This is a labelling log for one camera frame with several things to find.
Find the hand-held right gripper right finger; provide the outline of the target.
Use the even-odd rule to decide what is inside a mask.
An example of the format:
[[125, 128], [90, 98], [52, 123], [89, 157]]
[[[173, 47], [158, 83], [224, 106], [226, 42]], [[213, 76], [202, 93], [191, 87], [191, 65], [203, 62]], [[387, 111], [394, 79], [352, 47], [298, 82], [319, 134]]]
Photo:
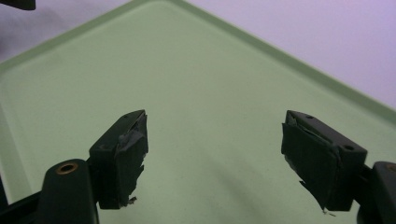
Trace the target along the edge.
[[289, 110], [282, 124], [281, 153], [321, 208], [347, 211], [354, 177], [367, 150], [315, 117]]

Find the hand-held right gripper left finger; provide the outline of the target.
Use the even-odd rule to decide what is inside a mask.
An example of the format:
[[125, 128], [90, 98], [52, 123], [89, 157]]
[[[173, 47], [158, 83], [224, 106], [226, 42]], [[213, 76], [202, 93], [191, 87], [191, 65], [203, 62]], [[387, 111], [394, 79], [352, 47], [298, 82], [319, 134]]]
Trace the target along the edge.
[[149, 152], [147, 119], [145, 110], [121, 116], [90, 148], [94, 199], [101, 209], [120, 209], [134, 201], [131, 195]]

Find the green plastic tray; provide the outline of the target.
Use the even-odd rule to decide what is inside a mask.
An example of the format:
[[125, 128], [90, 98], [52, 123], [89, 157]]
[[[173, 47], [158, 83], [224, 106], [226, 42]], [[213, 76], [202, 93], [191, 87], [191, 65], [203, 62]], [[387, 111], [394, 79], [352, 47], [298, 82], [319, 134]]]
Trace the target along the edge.
[[122, 115], [145, 110], [136, 202], [101, 224], [355, 224], [324, 212], [281, 154], [288, 110], [396, 162], [396, 113], [183, 1], [139, 0], [0, 63], [6, 195], [85, 159]]

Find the dark object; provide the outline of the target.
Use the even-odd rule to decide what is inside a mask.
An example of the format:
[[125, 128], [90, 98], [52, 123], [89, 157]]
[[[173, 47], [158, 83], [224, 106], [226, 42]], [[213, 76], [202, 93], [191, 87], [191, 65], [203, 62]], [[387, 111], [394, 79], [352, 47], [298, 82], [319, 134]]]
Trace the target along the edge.
[[35, 10], [35, 0], [0, 0], [0, 4], [21, 10]]

